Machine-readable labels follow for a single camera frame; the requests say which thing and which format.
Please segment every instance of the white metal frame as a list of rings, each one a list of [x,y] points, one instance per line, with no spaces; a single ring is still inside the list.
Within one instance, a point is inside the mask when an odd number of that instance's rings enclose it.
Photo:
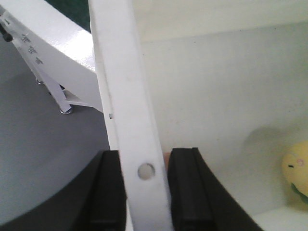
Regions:
[[[146,88],[132,2],[91,0],[91,30],[99,85],[107,83],[111,102],[106,125],[115,131],[128,203],[135,231],[173,230],[163,155]],[[148,163],[154,176],[142,180],[138,169]]]
[[[70,105],[103,111],[89,32],[43,0],[18,4],[1,0],[0,11],[0,22],[12,34],[12,43],[63,114],[71,112]]]

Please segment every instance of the white metal bar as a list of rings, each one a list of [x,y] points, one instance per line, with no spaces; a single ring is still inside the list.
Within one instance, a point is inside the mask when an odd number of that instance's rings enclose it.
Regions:
[[[95,25],[95,21],[90,22],[90,26]],[[96,30],[93,28],[92,33],[96,34]],[[97,36],[92,36],[93,38],[93,49],[94,51],[99,51],[99,41]],[[109,147],[111,150],[118,150],[118,143],[117,143],[117,136],[116,136],[116,129],[115,123],[112,118],[113,115],[113,108],[111,104],[111,97],[107,85],[107,79],[105,76],[105,69],[102,54],[100,52],[94,53],[95,58],[95,70],[97,74],[97,81],[100,89],[101,101],[103,105],[103,113],[105,119],[105,125],[107,130],[107,136],[109,141]]]
[[[173,230],[166,171],[132,2],[91,0],[90,15],[97,65],[103,65],[100,71],[96,69],[97,75],[99,82],[106,78],[101,83],[108,84],[133,228]],[[148,180],[140,178],[140,166],[145,163],[154,174]]]

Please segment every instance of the hole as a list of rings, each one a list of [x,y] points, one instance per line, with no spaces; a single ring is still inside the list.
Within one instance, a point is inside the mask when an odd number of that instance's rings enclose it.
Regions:
[[[149,180],[155,175],[155,168],[153,165],[145,163],[138,168],[138,176],[142,180]]]

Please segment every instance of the yellow toy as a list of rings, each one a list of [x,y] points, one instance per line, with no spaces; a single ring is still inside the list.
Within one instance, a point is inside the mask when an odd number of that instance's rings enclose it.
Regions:
[[[288,150],[282,160],[282,171],[293,191],[308,204],[308,141]]]

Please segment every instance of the black knob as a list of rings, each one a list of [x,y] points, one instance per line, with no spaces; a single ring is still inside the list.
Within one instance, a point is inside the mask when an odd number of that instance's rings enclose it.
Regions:
[[[1,24],[0,24],[0,33],[2,33],[4,41],[11,42],[13,40],[12,35],[6,32],[6,30],[3,28]]]
[[[11,34],[6,33],[6,34],[3,35],[3,39],[6,42],[11,42],[13,40],[13,37],[11,36]]]

